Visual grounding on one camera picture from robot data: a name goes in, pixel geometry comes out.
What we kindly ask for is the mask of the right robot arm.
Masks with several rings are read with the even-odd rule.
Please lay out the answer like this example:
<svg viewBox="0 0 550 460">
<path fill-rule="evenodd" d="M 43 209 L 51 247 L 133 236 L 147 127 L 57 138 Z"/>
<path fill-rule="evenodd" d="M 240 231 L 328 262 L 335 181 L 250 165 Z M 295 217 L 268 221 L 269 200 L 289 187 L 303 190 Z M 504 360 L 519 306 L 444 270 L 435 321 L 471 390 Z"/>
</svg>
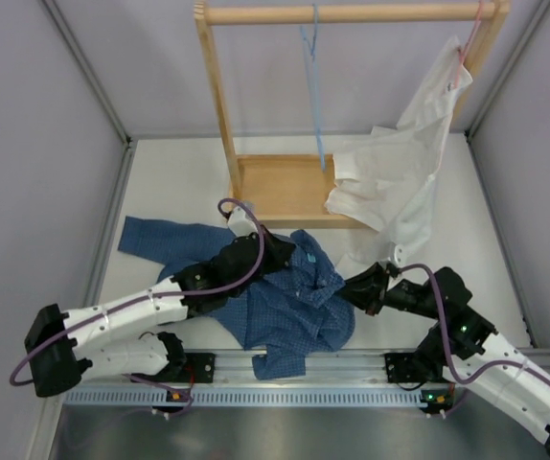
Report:
<svg viewBox="0 0 550 460">
<path fill-rule="evenodd" d="M 371 316 L 390 308 L 434 320 L 414 351 L 386 354 L 389 382 L 463 387 L 523 426 L 550 457 L 550 374 L 470 306 L 472 294 L 456 272 L 418 268 L 425 283 L 392 286 L 402 269 L 375 263 L 337 292 Z"/>
</svg>

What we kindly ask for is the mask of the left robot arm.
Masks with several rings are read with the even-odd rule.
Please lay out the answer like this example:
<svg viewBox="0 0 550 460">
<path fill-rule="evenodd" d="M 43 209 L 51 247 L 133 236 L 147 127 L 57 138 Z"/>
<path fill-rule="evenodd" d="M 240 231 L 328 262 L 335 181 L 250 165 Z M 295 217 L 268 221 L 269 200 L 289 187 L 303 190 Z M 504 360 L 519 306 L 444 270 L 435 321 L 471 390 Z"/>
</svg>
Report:
<svg viewBox="0 0 550 460">
<path fill-rule="evenodd" d="M 152 329 L 223 308 L 266 276 L 288 269 L 293 242 L 250 227 L 199 262 L 117 301 L 77 310 L 41 308 L 24 339 L 39 398 L 65 393 L 84 380 L 130 375 L 149 382 L 182 377 L 186 355 L 173 333 Z"/>
</svg>

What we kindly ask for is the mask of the blue checked shirt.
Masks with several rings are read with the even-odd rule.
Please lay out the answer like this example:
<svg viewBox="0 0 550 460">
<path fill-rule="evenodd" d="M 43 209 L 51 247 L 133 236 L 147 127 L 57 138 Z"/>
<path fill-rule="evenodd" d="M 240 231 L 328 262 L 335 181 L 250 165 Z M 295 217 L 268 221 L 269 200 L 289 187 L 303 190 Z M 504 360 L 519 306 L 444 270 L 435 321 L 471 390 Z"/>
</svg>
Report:
<svg viewBox="0 0 550 460">
<path fill-rule="evenodd" d="M 126 217 L 118 249 L 160 264 L 165 279 L 216 256 L 233 238 L 215 226 Z M 303 376 L 307 355 L 340 350 L 355 329 L 353 305 L 336 294 L 345 282 L 317 240 L 304 230 L 285 240 L 295 245 L 288 268 L 210 314 L 243 349 L 265 349 L 252 358 L 258 380 Z"/>
</svg>

